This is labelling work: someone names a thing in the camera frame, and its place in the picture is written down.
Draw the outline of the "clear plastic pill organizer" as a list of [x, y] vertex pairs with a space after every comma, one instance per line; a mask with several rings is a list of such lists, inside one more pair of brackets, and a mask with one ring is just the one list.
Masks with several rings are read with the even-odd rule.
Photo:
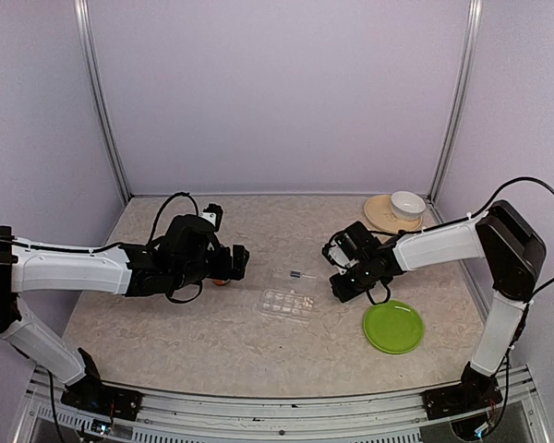
[[316, 311], [318, 278], [297, 270], [273, 269], [259, 299], [259, 311], [308, 321]]

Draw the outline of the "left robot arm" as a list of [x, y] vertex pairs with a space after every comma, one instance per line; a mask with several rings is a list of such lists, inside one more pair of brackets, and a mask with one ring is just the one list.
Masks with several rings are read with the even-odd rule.
[[248, 251], [222, 245], [211, 215], [175, 217], [167, 232], [145, 245], [117, 242], [101, 248], [47, 245], [16, 237], [0, 226], [0, 339], [49, 370], [88, 408], [111, 400], [91, 356], [66, 346], [19, 299], [33, 291], [93, 291], [145, 297], [175, 293], [206, 280], [241, 281]]

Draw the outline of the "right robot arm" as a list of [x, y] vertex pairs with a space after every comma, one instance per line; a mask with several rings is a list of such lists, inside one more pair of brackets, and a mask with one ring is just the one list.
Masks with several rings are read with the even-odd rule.
[[486, 377], [496, 374], [516, 341], [547, 254], [544, 241], [507, 201], [498, 200], [478, 215], [399, 233], [381, 242], [360, 221], [335, 233], [322, 255], [336, 267], [333, 295], [346, 303], [377, 284], [387, 285], [406, 272], [467, 259], [485, 260], [492, 277], [493, 301], [468, 368], [470, 375], [455, 387], [453, 399], [474, 409], [489, 392]]

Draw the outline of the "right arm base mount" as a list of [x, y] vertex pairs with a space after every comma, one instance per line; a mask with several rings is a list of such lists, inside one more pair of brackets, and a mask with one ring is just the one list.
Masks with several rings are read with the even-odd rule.
[[495, 375], [486, 376], [467, 364], [458, 383], [421, 394], [428, 420], [468, 413], [503, 401]]

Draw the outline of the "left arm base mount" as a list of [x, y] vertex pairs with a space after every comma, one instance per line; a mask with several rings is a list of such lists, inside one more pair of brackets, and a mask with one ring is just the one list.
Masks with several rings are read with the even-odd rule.
[[84, 373], [79, 381], [66, 385], [61, 402], [84, 412], [135, 422], [143, 394], [104, 384], [92, 357], [82, 348], [78, 348], [78, 352], [84, 364]]

